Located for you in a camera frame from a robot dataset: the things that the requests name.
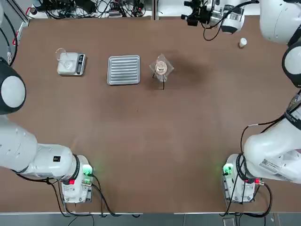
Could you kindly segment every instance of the metal tray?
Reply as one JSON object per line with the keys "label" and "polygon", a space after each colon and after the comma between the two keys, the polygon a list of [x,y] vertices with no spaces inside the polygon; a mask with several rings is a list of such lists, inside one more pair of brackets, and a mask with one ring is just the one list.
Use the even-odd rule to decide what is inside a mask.
{"label": "metal tray", "polygon": [[140,82],[140,57],[111,56],[108,62],[109,85],[138,84]]}

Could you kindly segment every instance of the label sticker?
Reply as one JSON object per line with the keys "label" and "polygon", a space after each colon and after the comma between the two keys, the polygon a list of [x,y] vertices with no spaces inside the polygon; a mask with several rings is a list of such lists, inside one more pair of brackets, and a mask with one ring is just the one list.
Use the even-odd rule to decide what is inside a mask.
{"label": "label sticker", "polygon": [[259,165],[273,173],[277,173],[280,169],[280,166],[267,159],[264,159]]}

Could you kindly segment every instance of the black cable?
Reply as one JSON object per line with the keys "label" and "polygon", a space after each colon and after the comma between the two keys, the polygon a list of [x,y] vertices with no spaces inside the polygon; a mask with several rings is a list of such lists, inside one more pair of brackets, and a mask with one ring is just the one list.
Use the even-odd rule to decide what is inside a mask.
{"label": "black cable", "polygon": [[[70,221],[70,223],[68,224],[68,226],[70,226],[71,224],[72,224],[72,222],[73,221],[75,221],[77,218],[78,218],[79,216],[76,216],[72,221]],[[93,220],[93,225],[92,226],[94,226],[94,216],[93,215],[91,215],[91,217],[92,217],[92,220]]]}
{"label": "black cable", "polygon": [[16,56],[17,56],[17,51],[18,51],[18,38],[17,38],[17,35],[16,35],[16,32],[15,32],[15,29],[10,21],[10,19],[8,18],[8,16],[6,15],[6,13],[4,13],[4,17],[6,18],[6,20],[8,21],[9,23],[9,26],[14,34],[14,37],[15,37],[15,41],[16,41],[16,45],[15,45],[15,52],[14,52],[14,56],[13,56],[13,59],[12,61],[10,62],[9,66],[13,65],[15,59],[16,59]]}
{"label": "black cable", "polygon": [[105,197],[104,197],[102,191],[101,191],[96,185],[94,185],[94,184],[92,184],[92,187],[95,188],[95,189],[99,192],[99,194],[100,194],[101,198],[103,199],[103,202],[104,202],[104,204],[105,204],[105,206],[106,206],[108,212],[109,212],[113,217],[119,217],[119,216],[121,216],[121,214],[115,214],[115,213],[113,213],[113,212],[111,211],[111,209],[109,208],[109,205],[108,205],[108,203],[107,203],[107,201],[106,201],[106,199],[105,199]]}
{"label": "black cable", "polygon": [[[101,186],[100,186],[98,178],[95,175],[93,175],[93,177],[96,179],[96,181],[98,183],[99,190],[101,191],[102,189],[101,189]],[[101,199],[101,215],[100,215],[100,217],[102,217],[102,218],[106,218],[107,217],[107,215],[103,214],[103,199]]]}
{"label": "black cable", "polygon": [[5,39],[5,41],[6,41],[7,45],[8,45],[8,47],[9,47],[10,45],[9,45],[8,38],[6,37],[6,35],[5,35],[4,31],[2,30],[2,28],[0,28],[0,32],[2,33],[4,39]]}
{"label": "black cable", "polygon": [[242,216],[243,216],[243,214],[241,214],[241,215],[239,216],[239,219],[238,219],[238,226],[240,226],[240,219],[241,219]]}
{"label": "black cable", "polygon": [[263,185],[267,188],[267,190],[269,192],[269,206],[268,206],[267,210],[265,212],[263,212],[262,214],[244,213],[245,215],[253,217],[253,218],[263,218],[269,214],[269,212],[272,208],[272,204],[273,204],[273,194],[272,194],[270,187],[266,183],[264,183]]}
{"label": "black cable", "polygon": [[61,205],[60,205],[60,201],[58,200],[58,196],[57,196],[57,192],[56,192],[56,189],[55,189],[55,186],[53,184],[50,184],[55,192],[55,197],[56,197],[56,201],[57,201],[57,205],[58,205],[58,208],[60,209],[60,212],[61,214],[65,217],[65,218],[69,218],[70,216],[67,216],[63,213],[62,211],[62,208],[61,208]]}
{"label": "black cable", "polygon": [[219,23],[222,23],[222,22],[227,18],[227,16],[228,16],[230,13],[232,13],[234,10],[236,10],[236,9],[238,9],[238,8],[240,8],[240,7],[246,6],[246,5],[253,4],[253,3],[259,3],[259,1],[255,0],[255,1],[246,1],[246,2],[240,3],[240,4],[238,4],[237,6],[233,7],[232,9],[230,9],[227,13],[225,13],[224,16],[223,16],[223,17],[219,20],[219,22],[217,22],[215,25],[210,26],[210,27],[204,27],[204,26],[202,25],[202,27],[204,28],[204,31],[203,31],[203,38],[204,38],[206,41],[212,41],[213,39],[215,39],[215,38],[217,37],[217,35],[219,34],[219,32],[220,32],[220,30],[221,30],[221,28],[222,28],[222,25],[220,25],[220,27],[219,27],[219,29],[218,29],[216,35],[215,35],[214,37],[210,38],[210,39],[207,39],[207,38],[205,37],[205,32],[206,32],[207,29],[212,29],[212,28],[216,27]]}
{"label": "black cable", "polygon": [[17,174],[17,173],[16,173],[16,175],[17,175],[18,177],[20,177],[20,178],[23,178],[24,180],[28,180],[28,181],[32,181],[32,182],[45,182],[45,183],[46,183],[47,180],[52,180],[52,179],[53,179],[53,178],[46,178],[46,179],[30,179],[30,178],[24,177],[24,176],[22,176],[22,175],[20,175],[20,174]]}
{"label": "black cable", "polygon": [[13,5],[10,3],[10,1],[6,0],[6,2],[13,8],[13,10],[18,14],[18,16],[21,18],[21,20],[23,20],[23,22],[26,22],[26,23],[27,23],[27,21],[25,21],[25,20],[23,19],[23,17],[19,14],[19,12],[13,7]]}
{"label": "black cable", "polygon": [[[245,160],[243,159],[243,161],[241,162],[240,167],[242,167],[242,165],[244,164],[244,161]],[[231,203],[232,203],[232,199],[233,199],[233,195],[234,195],[234,190],[235,190],[235,187],[236,187],[237,179],[238,179],[238,174],[236,175],[236,178],[235,178],[235,182],[234,182],[234,186],[233,186],[233,191],[232,191],[232,195],[231,195],[231,198],[230,198],[230,202],[229,202],[228,208],[227,208],[227,210],[226,210],[226,212],[224,214],[220,214],[221,217],[224,217],[229,212],[229,209],[230,209],[230,206],[231,206]]]}
{"label": "black cable", "polygon": [[68,226],[70,226],[72,224],[73,221],[75,221],[78,217],[75,217],[72,221],[70,221],[70,223],[68,224]]}

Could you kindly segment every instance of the white robotic arm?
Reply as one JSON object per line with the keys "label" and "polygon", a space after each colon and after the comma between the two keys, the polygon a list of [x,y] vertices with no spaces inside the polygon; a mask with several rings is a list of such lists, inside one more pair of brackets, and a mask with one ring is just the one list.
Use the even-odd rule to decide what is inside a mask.
{"label": "white robotic arm", "polygon": [[6,117],[19,110],[25,99],[22,78],[1,59],[0,166],[24,176],[59,179],[65,202],[91,200],[93,169],[84,156],[73,155],[65,146],[38,144],[33,134]]}
{"label": "white robotic arm", "polygon": [[[301,0],[192,0],[185,6],[192,14],[182,15],[188,25],[202,23],[204,29],[240,31],[244,4],[260,4],[260,30],[267,40],[288,45],[282,60],[285,74],[301,88]],[[255,178],[269,178],[301,184],[301,97],[267,131],[250,136],[244,156],[233,154],[223,167],[225,198],[230,202],[251,202]]]}

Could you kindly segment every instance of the electronic equipment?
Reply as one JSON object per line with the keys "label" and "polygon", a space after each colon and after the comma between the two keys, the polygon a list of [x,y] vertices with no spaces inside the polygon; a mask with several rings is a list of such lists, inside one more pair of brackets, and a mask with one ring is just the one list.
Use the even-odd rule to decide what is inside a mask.
{"label": "electronic equipment", "polygon": [[61,54],[57,65],[57,73],[61,76],[82,76],[85,63],[86,55],[83,53]]}

